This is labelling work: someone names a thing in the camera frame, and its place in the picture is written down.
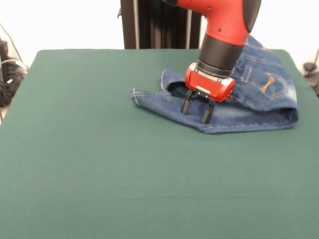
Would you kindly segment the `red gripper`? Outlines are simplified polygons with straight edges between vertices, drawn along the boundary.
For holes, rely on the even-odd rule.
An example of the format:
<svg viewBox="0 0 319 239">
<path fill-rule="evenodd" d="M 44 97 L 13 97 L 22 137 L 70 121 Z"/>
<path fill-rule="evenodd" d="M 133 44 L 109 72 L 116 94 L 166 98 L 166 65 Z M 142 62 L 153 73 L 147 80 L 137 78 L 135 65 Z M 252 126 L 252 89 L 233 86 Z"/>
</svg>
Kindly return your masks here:
<svg viewBox="0 0 319 239">
<path fill-rule="evenodd" d="M 215 108 L 216 101 L 223 102 L 229 98 L 235 88 L 235 80 L 232 78 L 220 78 L 208 75 L 199 70 L 196 63 L 191 63 L 185 75 L 185 85 L 189 88 L 184 98 L 182 113 L 188 113 L 193 91 L 200 92 L 201 96 L 213 99 L 204 112 L 201 122 L 209 123 Z"/>
</svg>

